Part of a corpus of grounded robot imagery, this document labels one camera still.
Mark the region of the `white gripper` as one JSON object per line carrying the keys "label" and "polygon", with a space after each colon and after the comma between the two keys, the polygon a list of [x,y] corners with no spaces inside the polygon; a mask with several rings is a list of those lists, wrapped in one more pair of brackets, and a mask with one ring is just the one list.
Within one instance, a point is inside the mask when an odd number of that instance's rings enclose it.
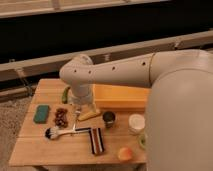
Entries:
{"label": "white gripper", "polygon": [[84,96],[84,97],[77,97],[77,96],[72,95],[70,97],[70,100],[71,100],[73,105],[89,105],[89,104],[92,104],[94,102],[93,92],[90,91],[89,94]]}

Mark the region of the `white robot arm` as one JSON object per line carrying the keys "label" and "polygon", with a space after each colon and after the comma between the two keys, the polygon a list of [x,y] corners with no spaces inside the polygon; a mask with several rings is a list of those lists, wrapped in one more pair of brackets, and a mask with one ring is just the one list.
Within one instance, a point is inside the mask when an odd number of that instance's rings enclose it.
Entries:
{"label": "white robot arm", "polygon": [[79,55],[60,69],[74,102],[92,100],[92,84],[150,90],[146,116],[148,171],[213,171],[213,54],[149,53],[94,64]]}

